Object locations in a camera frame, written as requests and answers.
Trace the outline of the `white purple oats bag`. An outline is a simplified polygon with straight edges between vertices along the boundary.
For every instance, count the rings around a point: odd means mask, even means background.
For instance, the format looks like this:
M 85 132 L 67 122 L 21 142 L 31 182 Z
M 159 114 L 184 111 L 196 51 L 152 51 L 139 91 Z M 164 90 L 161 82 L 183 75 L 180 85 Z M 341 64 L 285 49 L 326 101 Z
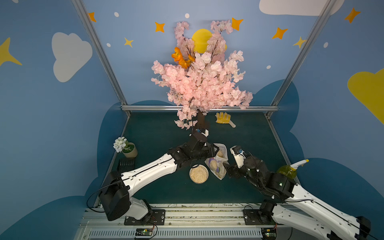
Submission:
M 224 144 L 215 144 L 215 146 L 219 148 L 218 153 L 214 157 L 206 159 L 205 164 L 219 180 L 222 180 L 227 173 L 224 164 L 227 164 L 229 160 L 228 151 Z

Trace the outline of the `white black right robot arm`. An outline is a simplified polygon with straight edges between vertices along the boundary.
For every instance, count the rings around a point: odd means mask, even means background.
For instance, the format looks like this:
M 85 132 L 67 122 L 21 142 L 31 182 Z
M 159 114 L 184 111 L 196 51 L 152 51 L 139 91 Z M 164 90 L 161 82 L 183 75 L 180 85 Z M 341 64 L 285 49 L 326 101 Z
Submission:
M 236 155 L 236 165 L 224 164 L 229 176 L 245 178 L 266 200 L 256 211 L 263 224 L 281 224 L 300 230 L 319 240 L 365 240 L 371 222 L 337 210 L 306 191 L 295 180 L 271 172 L 264 161 Z

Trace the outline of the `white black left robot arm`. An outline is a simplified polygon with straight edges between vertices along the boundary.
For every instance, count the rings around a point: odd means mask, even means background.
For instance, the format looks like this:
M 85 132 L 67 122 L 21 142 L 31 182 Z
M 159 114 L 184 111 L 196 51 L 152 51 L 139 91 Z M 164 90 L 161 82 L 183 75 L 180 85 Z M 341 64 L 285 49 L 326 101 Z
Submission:
M 147 223 L 153 216 L 152 208 L 145 200 L 133 195 L 157 179 L 190 166 L 193 162 L 206 160 L 217 155 L 220 148 L 207 142 L 202 133 L 193 133 L 187 143 L 171 148 L 159 159 L 138 169 L 118 173 L 110 172 L 100 189 L 99 199 L 108 221 L 127 215 Z

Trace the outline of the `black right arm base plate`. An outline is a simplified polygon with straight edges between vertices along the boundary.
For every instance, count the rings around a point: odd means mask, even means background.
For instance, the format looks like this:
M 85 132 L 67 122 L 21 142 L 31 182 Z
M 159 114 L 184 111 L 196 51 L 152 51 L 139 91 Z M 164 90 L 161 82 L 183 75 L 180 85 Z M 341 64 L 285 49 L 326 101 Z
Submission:
M 276 222 L 272 218 L 273 213 L 264 209 L 252 209 L 249 206 L 246 206 L 243 209 L 243 215 L 245 224 L 247 226 L 276 224 Z

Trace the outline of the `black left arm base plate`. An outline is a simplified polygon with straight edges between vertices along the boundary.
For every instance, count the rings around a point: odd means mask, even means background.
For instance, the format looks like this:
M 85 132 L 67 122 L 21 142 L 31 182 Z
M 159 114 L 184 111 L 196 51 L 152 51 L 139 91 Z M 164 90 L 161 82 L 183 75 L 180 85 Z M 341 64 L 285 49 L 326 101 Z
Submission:
M 149 211 L 142 219 L 137 220 L 133 217 L 126 217 L 125 226 L 163 226 L 165 224 L 166 210 L 155 209 Z

